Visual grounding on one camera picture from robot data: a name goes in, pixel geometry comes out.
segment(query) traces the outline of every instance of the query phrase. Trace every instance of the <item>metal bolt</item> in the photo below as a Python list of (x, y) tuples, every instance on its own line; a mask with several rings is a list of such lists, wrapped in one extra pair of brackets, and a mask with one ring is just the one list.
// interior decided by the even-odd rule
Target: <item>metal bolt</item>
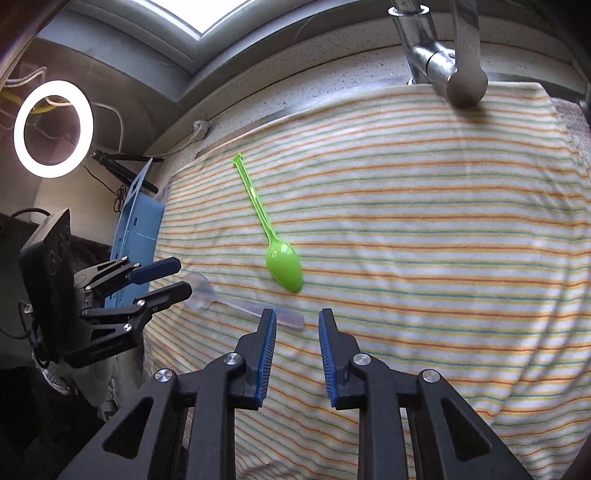
[(236, 353), (236, 352), (227, 353), (226, 356), (223, 358), (223, 362), (228, 365), (239, 364), (241, 360), (242, 360), (242, 357), (240, 356), (239, 353)]
[(423, 380), (428, 383), (437, 383), (441, 375), (436, 370), (428, 369), (423, 372)]
[(358, 353), (353, 357), (355, 365), (368, 365), (371, 362), (371, 357), (367, 353)]
[(158, 370), (155, 374), (154, 374), (154, 378), (156, 379), (156, 382), (167, 382), (168, 380), (170, 380), (173, 377), (173, 371), (169, 370), (168, 368), (163, 368), (162, 370)]

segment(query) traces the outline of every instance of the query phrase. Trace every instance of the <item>chrome faucet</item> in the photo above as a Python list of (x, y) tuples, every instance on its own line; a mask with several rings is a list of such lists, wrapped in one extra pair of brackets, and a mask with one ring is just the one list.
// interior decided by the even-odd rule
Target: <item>chrome faucet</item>
[(476, 0), (450, 0), (456, 48), (437, 41), (429, 8), (417, 0), (392, 0), (388, 10), (398, 29), (413, 83), (432, 83), (452, 105), (476, 105), (488, 78), (480, 67), (480, 31)]

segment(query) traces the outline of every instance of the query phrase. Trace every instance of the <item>window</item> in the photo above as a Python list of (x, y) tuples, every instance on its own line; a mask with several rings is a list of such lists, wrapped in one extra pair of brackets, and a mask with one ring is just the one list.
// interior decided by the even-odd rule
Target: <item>window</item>
[(121, 30), (195, 74), (253, 30), (294, 9), (355, 1), (72, 0), (68, 9)]
[(246, 3), (245, 0), (151, 0), (200, 33)]

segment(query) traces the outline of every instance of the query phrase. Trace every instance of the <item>spoon handle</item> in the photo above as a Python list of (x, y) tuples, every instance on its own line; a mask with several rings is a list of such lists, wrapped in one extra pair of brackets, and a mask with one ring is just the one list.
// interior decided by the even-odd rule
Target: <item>spoon handle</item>
[(236, 157), (232, 159), (232, 163), (234, 163), (234, 165), (236, 165), (236, 168), (238, 169), (238, 173), (240, 174), (242, 182), (246, 187), (246, 192), (248, 193), (248, 196), (251, 199), (252, 205), (255, 208), (259, 220), (261, 221), (262, 227), (265, 229), (265, 233), (267, 234), (269, 241), (275, 240), (277, 236), (275, 234), (275, 231), (273, 230), (271, 221), (268, 219), (267, 214), (265, 213), (265, 209), (263, 208), (262, 203), (259, 200), (258, 195), (256, 194), (256, 190), (252, 185), (251, 179), (248, 176), (248, 172), (246, 171), (246, 168), (244, 168), (244, 163), (242, 163), (242, 154), (239, 153), (238, 155), (236, 155)]
[(275, 316), (277, 318), (278, 324), (285, 325), (298, 330), (304, 328), (304, 316), (300, 313), (294, 312), (293, 310), (287, 307), (279, 307), (276, 305), (270, 305), (265, 303), (255, 303), (246, 300), (234, 300), (219, 294), (216, 295), (216, 300), (219, 303), (228, 305), (229, 307), (232, 307), (236, 310), (241, 310), (242, 312), (250, 313), (255, 317), (260, 317), (264, 309), (273, 309), (275, 311)]

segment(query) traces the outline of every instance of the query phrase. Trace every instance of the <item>yellow cable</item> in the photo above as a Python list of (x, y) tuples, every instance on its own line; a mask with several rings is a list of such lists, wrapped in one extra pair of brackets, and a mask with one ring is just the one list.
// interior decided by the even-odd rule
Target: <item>yellow cable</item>
[[(16, 103), (18, 106), (22, 105), (22, 98), (20, 98), (18, 95), (15, 95), (14, 93), (10, 93), (10, 92), (6, 92), (6, 91), (2, 90), (2, 91), (0, 91), (0, 97), (5, 98), (6, 100), (8, 100), (12, 103)], [(51, 112), (52, 110), (55, 110), (56, 108), (57, 108), (57, 105), (39, 106), (39, 107), (31, 110), (31, 115), (39, 115), (41, 113)]]

